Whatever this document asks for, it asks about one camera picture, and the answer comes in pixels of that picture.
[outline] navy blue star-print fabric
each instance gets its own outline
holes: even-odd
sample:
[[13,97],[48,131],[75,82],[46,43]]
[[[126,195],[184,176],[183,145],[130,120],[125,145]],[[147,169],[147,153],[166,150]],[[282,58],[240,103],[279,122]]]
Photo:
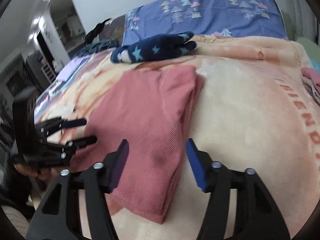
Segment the navy blue star-print fabric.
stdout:
[[189,41],[192,37],[192,32],[158,34],[130,46],[116,48],[110,60],[114,63],[137,63],[180,57],[196,48],[196,42]]

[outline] beige blanket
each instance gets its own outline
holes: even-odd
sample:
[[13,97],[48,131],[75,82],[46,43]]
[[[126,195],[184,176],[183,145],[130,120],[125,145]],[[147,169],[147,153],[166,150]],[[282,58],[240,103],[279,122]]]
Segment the beige blanket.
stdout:
[[[154,63],[114,65],[107,56],[85,69],[58,97],[42,119],[62,115],[90,118],[102,96],[123,71],[195,65],[207,80],[193,113],[189,136],[213,160],[229,169],[254,168],[273,195],[293,237],[307,221],[319,196],[320,108],[305,91],[300,68],[311,67],[303,47],[267,37],[210,39],[194,37],[194,55]],[[79,137],[82,129],[55,134],[53,141]],[[188,160],[163,225],[143,219],[108,200],[123,240],[193,240],[209,195],[196,186]],[[232,192],[226,237],[232,235],[236,194]],[[80,192],[84,236],[90,237]]]

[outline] bed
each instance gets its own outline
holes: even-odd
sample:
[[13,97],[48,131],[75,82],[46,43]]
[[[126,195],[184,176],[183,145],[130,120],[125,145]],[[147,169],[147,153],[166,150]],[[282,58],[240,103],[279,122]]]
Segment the bed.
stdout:
[[[37,101],[36,122],[55,116],[90,120],[103,96],[126,70],[194,65],[206,77],[206,84],[193,113],[189,136],[199,149],[230,169],[255,168],[279,205],[291,237],[295,236],[319,200],[320,157],[316,151],[320,138],[313,136],[318,134],[320,116],[300,77],[301,66],[312,65],[301,46],[286,41],[276,3],[159,0],[107,23],[99,37],[116,35],[121,39],[122,27],[126,45],[159,32],[180,33],[192,27],[198,35],[194,37],[198,48],[190,56],[131,65],[112,64],[112,49],[99,52],[69,80],[45,91],[46,96]],[[304,126],[306,114],[313,116],[312,125]],[[65,143],[83,131],[66,130],[50,140]],[[196,239],[209,196],[196,187],[186,159],[180,167],[180,182],[162,225],[107,199],[120,239]],[[235,199],[236,193],[232,192],[226,236],[233,231]],[[90,238],[82,191],[79,203],[83,234]]]

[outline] screw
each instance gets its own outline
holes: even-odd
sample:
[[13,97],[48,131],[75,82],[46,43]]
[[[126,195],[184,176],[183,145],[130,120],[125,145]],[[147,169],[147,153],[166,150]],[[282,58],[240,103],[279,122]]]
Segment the screw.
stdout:
[[221,168],[222,164],[221,164],[221,162],[212,162],[211,166],[215,169],[219,169],[219,168]]
[[69,173],[70,173],[69,170],[62,170],[62,171],[60,172],[60,174],[61,174],[62,176],[67,176]]
[[249,174],[249,175],[254,175],[254,174],[256,173],[256,171],[255,171],[254,169],[252,169],[252,168],[247,168],[247,169],[245,170],[245,172],[246,172],[247,174]]
[[94,169],[101,169],[103,167],[103,163],[95,163],[94,165],[93,165],[93,168]]

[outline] pink fabric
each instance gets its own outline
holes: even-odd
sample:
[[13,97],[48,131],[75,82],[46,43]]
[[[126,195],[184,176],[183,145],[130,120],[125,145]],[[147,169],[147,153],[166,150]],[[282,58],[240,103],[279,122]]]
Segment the pink fabric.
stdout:
[[301,68],[302,74],[311,79],[315,89],[320,93],[320,73],[316,71],[314,68],[303,67]]
[[124,72],[93,112],[84,136],[98,142],[78,151],[76,171],[102,161],[122,139],[129,156],[111,197],[133,213],[163,223],[176,190],[191,112],[204,83],[194,66]]

